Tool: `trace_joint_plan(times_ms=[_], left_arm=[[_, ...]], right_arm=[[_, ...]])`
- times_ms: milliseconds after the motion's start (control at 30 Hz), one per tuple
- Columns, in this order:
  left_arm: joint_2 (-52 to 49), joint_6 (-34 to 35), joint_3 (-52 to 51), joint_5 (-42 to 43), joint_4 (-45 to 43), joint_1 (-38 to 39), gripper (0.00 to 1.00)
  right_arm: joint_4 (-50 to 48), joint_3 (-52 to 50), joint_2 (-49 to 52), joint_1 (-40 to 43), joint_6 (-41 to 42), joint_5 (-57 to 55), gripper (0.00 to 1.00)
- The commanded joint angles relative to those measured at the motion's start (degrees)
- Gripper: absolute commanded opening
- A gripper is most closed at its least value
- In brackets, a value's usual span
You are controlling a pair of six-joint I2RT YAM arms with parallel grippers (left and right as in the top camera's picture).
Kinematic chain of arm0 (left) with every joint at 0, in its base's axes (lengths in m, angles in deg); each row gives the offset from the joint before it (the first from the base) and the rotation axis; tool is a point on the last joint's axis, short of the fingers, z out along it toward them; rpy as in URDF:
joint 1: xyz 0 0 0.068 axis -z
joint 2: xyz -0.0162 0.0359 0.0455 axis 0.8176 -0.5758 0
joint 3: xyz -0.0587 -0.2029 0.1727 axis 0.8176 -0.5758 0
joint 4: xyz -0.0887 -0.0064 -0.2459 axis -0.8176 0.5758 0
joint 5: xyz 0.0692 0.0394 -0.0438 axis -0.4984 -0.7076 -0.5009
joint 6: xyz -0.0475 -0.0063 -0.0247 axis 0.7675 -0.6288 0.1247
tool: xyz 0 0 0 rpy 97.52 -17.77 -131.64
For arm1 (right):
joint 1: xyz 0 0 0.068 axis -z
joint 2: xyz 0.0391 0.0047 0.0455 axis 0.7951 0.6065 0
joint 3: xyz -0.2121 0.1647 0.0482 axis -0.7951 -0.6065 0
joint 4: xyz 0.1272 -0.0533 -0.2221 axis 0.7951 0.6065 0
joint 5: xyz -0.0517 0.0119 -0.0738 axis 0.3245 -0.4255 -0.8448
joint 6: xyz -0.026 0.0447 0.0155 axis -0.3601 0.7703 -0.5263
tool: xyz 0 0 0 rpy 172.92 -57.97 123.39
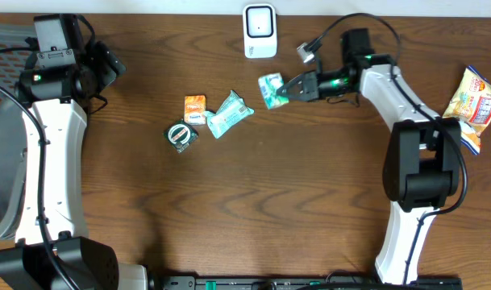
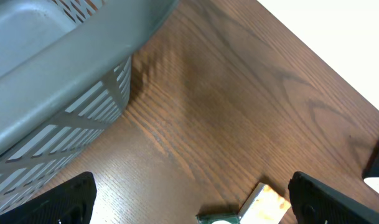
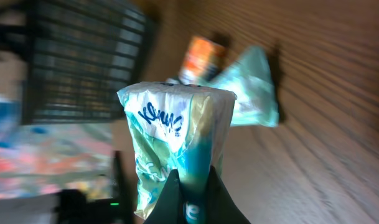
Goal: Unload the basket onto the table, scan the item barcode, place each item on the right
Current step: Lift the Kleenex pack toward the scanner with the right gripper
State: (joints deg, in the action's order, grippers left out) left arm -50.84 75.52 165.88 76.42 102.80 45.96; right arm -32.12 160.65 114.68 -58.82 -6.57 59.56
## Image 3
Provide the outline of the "orange tissue pack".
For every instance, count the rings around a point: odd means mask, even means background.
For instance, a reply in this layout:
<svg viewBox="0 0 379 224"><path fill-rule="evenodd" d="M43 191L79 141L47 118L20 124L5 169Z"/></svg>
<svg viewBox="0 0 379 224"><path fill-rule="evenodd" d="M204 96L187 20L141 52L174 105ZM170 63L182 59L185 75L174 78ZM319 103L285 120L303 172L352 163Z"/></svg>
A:
<svg viewBox="0 0 379 224"><path fill-rule="evenodd" d="M180 82L199 85L211 80L219 74L225 53L224 46L202 36L193 36L179 71Z"/></svg>

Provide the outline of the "teal tissue pack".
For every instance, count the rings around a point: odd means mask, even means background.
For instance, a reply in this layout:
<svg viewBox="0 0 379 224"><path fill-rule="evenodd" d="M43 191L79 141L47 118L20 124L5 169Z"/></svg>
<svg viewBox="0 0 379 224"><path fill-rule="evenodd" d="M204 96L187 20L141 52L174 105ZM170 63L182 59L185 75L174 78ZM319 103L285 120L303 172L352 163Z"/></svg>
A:
<svg viewBox="0 0 379 224"><path fill-rule="evenodd" d="M177 170L188 223L205 223L210 168L222 169L236 95L206 86L141 82L117 92L135 151L138 202L146 219L167 177Z"/></svg>

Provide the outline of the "light green wipes packet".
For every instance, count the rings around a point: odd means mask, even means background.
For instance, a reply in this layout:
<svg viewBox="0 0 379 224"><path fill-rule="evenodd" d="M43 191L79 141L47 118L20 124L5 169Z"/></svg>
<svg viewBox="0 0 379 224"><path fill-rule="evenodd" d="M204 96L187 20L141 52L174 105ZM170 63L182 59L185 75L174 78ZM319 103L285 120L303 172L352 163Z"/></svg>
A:
<svg viewBox="0 0 379 224"><path fill-rule="evenodd" d="M247 48L223 72L202 84L236 94L232 126L278 126L275 87L266 53L261 47Z"/></svg>

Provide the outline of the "yellow snack chip bag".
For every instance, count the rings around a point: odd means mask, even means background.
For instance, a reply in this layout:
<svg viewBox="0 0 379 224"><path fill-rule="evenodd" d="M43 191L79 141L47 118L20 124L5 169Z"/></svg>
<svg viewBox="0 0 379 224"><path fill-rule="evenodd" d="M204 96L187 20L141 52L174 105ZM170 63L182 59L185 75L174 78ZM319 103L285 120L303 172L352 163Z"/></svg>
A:
<svg viewBox="0 0 379 224"><path fill-rule="evenodd" d="M0 199L75 189L112 196L108 123L20 125L19 104L0 95Z"/></svg>

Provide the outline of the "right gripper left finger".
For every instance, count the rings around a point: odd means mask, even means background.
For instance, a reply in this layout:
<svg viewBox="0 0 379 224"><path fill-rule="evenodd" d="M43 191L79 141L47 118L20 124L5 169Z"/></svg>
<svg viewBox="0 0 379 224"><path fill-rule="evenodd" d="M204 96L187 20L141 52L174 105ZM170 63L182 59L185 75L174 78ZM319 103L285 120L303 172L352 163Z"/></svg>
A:
<svg viewBox="0 0 379 224"><path fill-rule="evenodd" d="M156 205L144 224L184 224L184 197L176 169L170 172Z"/></svg>

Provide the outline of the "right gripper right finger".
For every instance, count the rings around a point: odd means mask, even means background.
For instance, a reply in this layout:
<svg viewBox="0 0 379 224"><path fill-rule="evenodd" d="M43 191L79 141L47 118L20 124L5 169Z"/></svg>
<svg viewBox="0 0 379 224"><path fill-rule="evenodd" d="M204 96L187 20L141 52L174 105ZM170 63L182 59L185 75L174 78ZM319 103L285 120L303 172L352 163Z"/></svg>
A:
<svg viewBox="0 0 379 224"><path fill-rule="evenodd" d="M210 167L206 190L207 224L250 224L230 197L214 166Z"/></svg>

